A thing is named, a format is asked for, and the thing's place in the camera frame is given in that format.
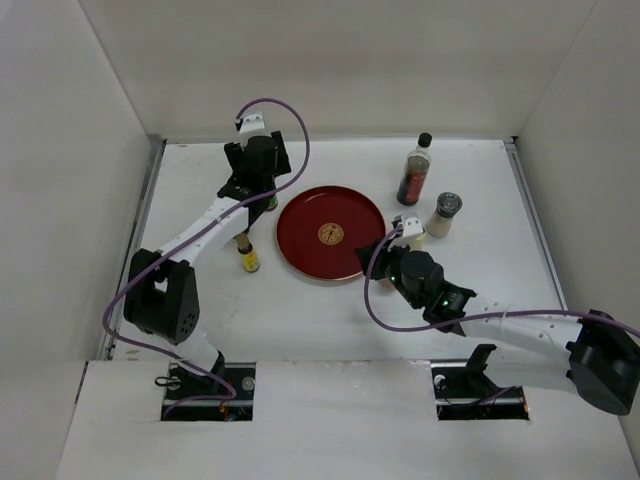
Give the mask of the green label sauce bottle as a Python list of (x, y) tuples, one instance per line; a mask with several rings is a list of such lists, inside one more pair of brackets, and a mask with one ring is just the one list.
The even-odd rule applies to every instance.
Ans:
[(278, 198), (277, 198), (277, 194), (274, 193), (268, 198), (266, 210), (274, 211), (277, 207), (278, 207)]

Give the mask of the small yellow label bottle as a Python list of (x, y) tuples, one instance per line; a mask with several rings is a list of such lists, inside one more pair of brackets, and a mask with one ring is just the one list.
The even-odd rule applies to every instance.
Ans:
[(257, 272), (260, 268), (260, 261), (249, 236), (246, 233), (240, 233), (235, 237), (235, 241), (243, 269), (248, 273)]

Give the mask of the tall dark soy sauce bottle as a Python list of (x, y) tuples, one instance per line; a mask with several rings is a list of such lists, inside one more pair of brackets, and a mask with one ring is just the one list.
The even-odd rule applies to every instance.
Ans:
[(416, 147), (407, 155), (403, 175), (396, 194), (397, 201), (402, 205), (412, 206), (419, 201), (431, 167), (429, 147), (432, 140), (433, 137), (430, 133), (421, 133)]

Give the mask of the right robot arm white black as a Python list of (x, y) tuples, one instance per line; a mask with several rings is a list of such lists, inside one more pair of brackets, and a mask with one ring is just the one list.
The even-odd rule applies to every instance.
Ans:
[(592, 407), (628, 415), (639, 388), (639, 332), (608, 314), (512, 310), (482, 300), (444, 277), (424, 251), (383, 240), (356, 251), (367, 282), (387, 280), (434, 330), (480, 340), (467, 360), (464, 384), (473, 394), (501, 387), (564, 390)]

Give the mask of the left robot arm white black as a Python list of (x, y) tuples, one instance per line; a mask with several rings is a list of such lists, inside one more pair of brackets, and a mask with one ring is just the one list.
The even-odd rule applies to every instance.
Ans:
[(164, 255), (125, 295), (124, 318), (141, 332), (157, 338), (159, 346), (186, 360), (190, 386), (206, 399), (224, 387), (224, 361), (198, 327), (200, 305), (195, 265), (231, 239), (246, 234), (268, 209), (268, 197), (248, 205), (241, 202), (275, 189), (275, 178), (291, 172), (282, 134), (255, 134), (241, 143), (228, 143), (224, 153), (232, 174), (213, 204), (187, 230), (161, 249), (138, 250), (129, 279), (134, 280)]

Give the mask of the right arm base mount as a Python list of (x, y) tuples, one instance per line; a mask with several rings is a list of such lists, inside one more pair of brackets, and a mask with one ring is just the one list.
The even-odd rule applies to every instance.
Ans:
[(496, 350), (495, 345), (481, 344), (466, 360), (430, 364), (440, 421), (529, 420), (523, 388), (499, 387), (485, 374)]

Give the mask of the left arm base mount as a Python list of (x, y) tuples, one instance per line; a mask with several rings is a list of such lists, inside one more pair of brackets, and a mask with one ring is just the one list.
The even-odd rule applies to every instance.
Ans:
[(236, 395), (208, 377), (201, 377), (170, 363), (168, 373), (154, 379), (163, 391), (161, 421), (244, 422), (253, 419), (257, 365), (227, 363), (219, 375)]

